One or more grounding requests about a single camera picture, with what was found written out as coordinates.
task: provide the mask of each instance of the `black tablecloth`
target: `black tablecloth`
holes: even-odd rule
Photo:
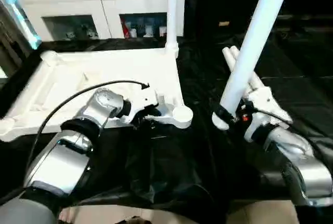
[[[305,32],[273,34],[256,71],[296,125],[318,143],[333,168],[331,37]],[[194,112],[191,127],[180,130],[147,124],[138,131],[130,127],[105,130],[87,185],[75,194],[75,200],[100,193],[84,203],[168,209],[203,222],[202,211],[217,217],[226,211],[230,199],[288,198],[279,169],[259,147],[231,140],[211,123],[212,104],[221,97],[229,76],[222,48],[240,47],[242,38],[222,36],[206,43],[179,39],[177,65],[183,98]],[[50,42],[43,43],[30,62],[38,63],[39,53],[46,49],[92,51],[163,45],[163,39],[149,38]],[[6,84],[7,92],[17,78]],[[51,137],[43,135],[36,151]],[[2,174],[7,178],[1,195],[22,182],[33,138],[0,142]]]

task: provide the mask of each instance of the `glass cabinet door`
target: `glass cabinet door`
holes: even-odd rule
[[[167,13],[120,14],[124,38],[164,37],[167,35]]]
[[[42,17],[55,41],[98,39],[91,15]]]
[[[100,0],[29,3],[23,9],[42,41],[111,37]]]

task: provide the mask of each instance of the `floor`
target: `floor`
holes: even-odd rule
[[[98,220],[99,224],[111,224],[130,220],[134,216],[140,217],[143,220],[148,220],[152,224],[195,224],[195,222],[190,219],[171,212],[117,205],[67,208],[62,211],[59,219],[74,224],[90,224],[95,223],[96,220]],[[291,201],[256,202],[229,214],[227,219],[227,224],[264,223],[298,224],[299,222]]]

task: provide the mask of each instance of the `white cabinet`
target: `white cabinet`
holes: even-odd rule
[[[154,36],[159,34],[158,27],[167,26],[168,0],[103,0],[103,7],[113,38],[124,38],[123,25],[128,27],[128,22],[154,27]],[[177,35],[183,32],[184,0],[177,0]]]
[[[177,34],[183,35],[184,1],[177,0]],[[43,41],[124,38],[135,29],[159,36],[168,0],[19,0]]]
[[[34,3],[23,10],[43,41],[111,38],[98,0]]]

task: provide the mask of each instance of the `table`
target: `table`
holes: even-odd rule
[[[85,201],[86,204],[113,203],[117,195],[123,196],[123,204],[160,207],[203,221],[196,211],[201,207],[212,216],[221,216],[231,199],[254,201],[289,197],[281,174],[269,157],[258,147],[231,140],[211,123],[211,104],[219,100],[229,75],[221,50],[225,46],[239,47],[242,37],[220,36],[214,43],[178,40],[177,65],[183,97],[194,112],[191,128],[179,130],[156,125],[154,129],[146,126],[140,133],[130,128],[106,130],[100,140],[105,146],[96,162],[99,169],[92,175],[89,190],[84,194],[108,192]],[[296,124],[317,141],[333,167],[333,60],[327,43],[331,39],[332,35],[325,33],[283,37],[273,34],[256,72],[263,83],[272,87],[275,98],[290,112]],[[44,43],[40,49],[79,51],[163,45],[163,39],[139,38],[51,42]],[[37,150],[51,136],[44,135]],[[17,186],[22,179],[32,140],[33,136],[24,136],[11,143],[0,142],[2,164],[12,165],[4,167],[3,175],[8,180],[2,191]],[[149,190],[151,182],[153,191]],[[172,199],[177,199],[179,208],[170,203]]]

